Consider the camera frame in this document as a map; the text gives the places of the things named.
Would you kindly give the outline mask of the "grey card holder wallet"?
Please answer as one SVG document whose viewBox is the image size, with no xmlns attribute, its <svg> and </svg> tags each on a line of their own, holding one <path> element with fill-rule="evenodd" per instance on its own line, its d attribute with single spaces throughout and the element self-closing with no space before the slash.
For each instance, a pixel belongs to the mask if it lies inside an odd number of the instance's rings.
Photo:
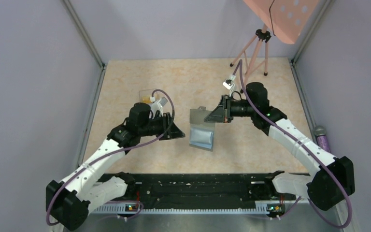
<svg viewBox="0 0 371 232">
<path fill-rule="evenodd" d="M 215 123 L 204 121 L 210 113 L 211 111 L 206 110 L 204 106 L 189 110 L 189 145 L 212 152 L 214 149 Z"/>
</svg>

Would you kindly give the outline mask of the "clear plastic card box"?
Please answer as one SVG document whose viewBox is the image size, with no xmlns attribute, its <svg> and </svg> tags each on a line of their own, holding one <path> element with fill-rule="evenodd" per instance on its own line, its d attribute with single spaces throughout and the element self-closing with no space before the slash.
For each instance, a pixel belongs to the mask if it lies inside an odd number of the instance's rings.
<svg viewBox="0 0 371 232">
<path fill-rule="evenodd" d="M 159 94 L 155 92 L 153 95 L 152 93 L 155 91 L 155 88 L 152 89 L 144 89 L 139 91 L 139 102 L 152 104 L 155 101 L 159 100 Z"/>
</svg>

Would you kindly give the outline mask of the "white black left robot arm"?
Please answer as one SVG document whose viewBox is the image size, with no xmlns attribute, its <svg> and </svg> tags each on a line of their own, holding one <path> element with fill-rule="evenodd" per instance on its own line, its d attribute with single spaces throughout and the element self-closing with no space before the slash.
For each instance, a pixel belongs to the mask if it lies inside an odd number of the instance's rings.
<svg viewBox="0 0 371 232">
<path fill-rule="evenodd" d="M 96 152 L 61 181 L 51 181 L 45 190 L 46 223 L 53 232 L 74 231 L 90 213 L 106 202 L 134 197 L 134 179 L 120 173 L 96 186 L 95 183 L 129 151 L 142 147 L 142 137 L 155 136 L 154 141 L 184 138 L 174 123 L 174 115 L 162 113 L 150 117 L 151 106 L 138 102 L 132 106 L 122 124 L 113 128 Z"/>
</svg>

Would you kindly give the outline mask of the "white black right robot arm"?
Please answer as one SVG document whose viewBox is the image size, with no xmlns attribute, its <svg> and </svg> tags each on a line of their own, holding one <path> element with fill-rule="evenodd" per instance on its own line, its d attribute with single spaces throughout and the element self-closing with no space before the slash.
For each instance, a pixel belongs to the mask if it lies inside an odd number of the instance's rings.
<svg viewBox="0 0 371 232">
<path fill-rule="evenodd" d="M 239 101 L 222 95 L 218 106 L 204 121 L 230 123 L 234 117 L 250 117 L 257 129 L 279 142 L 309 173 L 276 171 L 265 181 L 265 195 L 270 199 L 277 199 L 283 193 L 305 197 L 323 211 L 342 201 L 350 207 L 349 197 L 355 192 L 350 159 L 334 156 L 300 132 L 282 111 L 270 105 L 262 83 L 251 82 L 243 92 L 246 99 Z"/>
</svg>

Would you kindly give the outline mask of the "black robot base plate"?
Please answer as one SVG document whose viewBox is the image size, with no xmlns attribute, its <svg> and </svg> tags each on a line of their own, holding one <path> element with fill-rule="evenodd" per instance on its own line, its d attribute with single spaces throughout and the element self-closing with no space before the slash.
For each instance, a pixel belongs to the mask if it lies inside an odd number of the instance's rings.
<svg viewBox="0 0 371 232">
<path fill-rule="evenodd" d="M 117 201 L 140 201 L 145 210 L 255 209 L 261 201 L 295 201 L 272 193 L 267 174 L 130 174 L 134 180 Z"/>
</svg>

